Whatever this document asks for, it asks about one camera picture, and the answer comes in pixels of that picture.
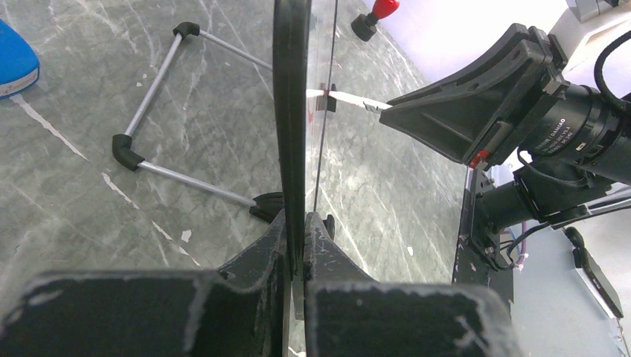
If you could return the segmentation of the red and white marker pen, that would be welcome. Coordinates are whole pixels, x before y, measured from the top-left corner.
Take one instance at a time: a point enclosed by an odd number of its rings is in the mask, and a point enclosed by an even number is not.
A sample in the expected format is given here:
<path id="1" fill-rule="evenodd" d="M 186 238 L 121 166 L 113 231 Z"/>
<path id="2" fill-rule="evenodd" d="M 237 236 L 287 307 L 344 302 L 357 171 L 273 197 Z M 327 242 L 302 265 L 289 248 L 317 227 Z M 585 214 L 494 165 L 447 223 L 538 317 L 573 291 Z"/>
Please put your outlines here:
<path id="1" fill-rule="evenodd" d="M 307 99 L 315 98 L 315 107 L 317 110 L 326 110 L 329 112 L 336 111 L 336 104 L 339 101 L 341 101 L 342 103 L 357 106 L 359 108 L 363 108 L 368 112 L 373 112 L 377 114 L 380 114 L 381 112 L 392 107 L 392 105 L 379 102 L 367 97 L 361 97 L 347 92 L 335 90 L 307 89 L 306 97 Z"/>

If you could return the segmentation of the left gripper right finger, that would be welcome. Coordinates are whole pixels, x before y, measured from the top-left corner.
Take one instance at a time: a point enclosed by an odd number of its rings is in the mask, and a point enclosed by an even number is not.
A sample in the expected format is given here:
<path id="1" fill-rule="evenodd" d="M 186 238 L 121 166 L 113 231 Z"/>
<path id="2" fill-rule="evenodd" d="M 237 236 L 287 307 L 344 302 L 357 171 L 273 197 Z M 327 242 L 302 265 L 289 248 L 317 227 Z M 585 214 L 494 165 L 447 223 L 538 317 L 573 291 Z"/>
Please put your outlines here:
<path id="1" fill-rule="evenodd" d="M 381 283 L 305 221 L 304 323 L 309 356 L 520 356 L 507 307 L 472 284 Z"/>

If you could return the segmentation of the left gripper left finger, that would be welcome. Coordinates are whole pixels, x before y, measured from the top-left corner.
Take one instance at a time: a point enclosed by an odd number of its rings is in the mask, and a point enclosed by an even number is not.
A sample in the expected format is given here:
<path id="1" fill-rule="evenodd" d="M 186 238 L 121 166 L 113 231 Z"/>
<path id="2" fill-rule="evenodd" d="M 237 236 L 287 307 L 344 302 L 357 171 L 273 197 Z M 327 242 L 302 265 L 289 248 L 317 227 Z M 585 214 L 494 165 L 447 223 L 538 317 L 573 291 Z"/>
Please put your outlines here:
<path id="1" fill-rule="evenodd" d="M 285 356 L 285 216 L 216 269 L 47 271 L 1 323 L 3 356 Z"/>

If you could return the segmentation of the small whiteboard with black frame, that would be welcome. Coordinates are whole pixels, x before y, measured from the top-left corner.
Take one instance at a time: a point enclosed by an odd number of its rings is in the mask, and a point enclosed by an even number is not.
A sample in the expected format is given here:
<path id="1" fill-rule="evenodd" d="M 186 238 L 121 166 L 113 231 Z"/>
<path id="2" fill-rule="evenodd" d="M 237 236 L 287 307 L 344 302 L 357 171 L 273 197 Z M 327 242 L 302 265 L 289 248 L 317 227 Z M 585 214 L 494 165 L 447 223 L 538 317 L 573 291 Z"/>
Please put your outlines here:
<path id="1" fill-rule="evenodd" d="M 116 160 L 138 220 L 119 257 L 140 268 L 211 267 L 264 231 L 254 197 L 280 190 L 272 1 L 123 1 L 138 57 L 115 65 Z"/>

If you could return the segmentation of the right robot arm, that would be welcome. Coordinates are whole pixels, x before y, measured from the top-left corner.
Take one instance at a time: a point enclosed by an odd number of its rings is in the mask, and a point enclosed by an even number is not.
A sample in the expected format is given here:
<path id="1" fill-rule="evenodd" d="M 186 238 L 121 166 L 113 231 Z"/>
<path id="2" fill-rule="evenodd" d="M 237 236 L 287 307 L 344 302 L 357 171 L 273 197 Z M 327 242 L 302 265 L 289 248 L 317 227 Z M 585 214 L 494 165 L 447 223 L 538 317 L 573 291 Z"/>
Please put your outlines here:
<path id="1" fill-rule="evenodd" d="M 511 183 L 475 205 L 494 231 L 529 219 L 561 226 L 614 183 L 630 183 L 630 99 L 615 96 L 603 75 L 629 40 L 625 33 L 605 47 L 589 87 L 563 77 L 568 59 L 554 35 L 512 24 L 465 68 L 390 100 L 379 120 L 472 169 L 529 155 Z"/>

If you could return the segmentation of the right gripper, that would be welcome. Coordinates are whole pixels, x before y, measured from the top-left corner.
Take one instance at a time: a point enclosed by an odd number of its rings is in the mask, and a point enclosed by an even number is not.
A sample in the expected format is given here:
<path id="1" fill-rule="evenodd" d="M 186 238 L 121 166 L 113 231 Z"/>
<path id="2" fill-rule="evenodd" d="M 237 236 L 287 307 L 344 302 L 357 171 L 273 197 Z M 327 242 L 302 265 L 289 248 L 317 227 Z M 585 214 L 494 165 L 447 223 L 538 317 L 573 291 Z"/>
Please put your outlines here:
<path id="1" fill-rule="evenodd" d="M 459 164 L 500 164 L 519 146 L 629 185 L 630 116 L 596 89 L 567 89 L 566 64 L 555 35 L 512 24 L 465 68 L 390 100 L 379 121 Z"/>

